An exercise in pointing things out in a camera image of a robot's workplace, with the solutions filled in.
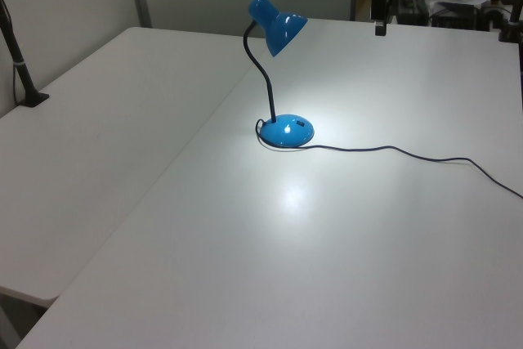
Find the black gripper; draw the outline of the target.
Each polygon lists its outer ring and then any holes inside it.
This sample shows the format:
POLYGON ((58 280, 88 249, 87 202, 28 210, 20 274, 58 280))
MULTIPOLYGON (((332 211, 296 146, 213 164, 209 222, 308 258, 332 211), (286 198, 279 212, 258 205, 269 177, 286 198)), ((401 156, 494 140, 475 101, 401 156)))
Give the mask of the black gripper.
POLYGON ((394 1, 371 0, 370 18, 374 22, 374 33, 376 36, 387 35, 387 22, 389 21, 394 1))

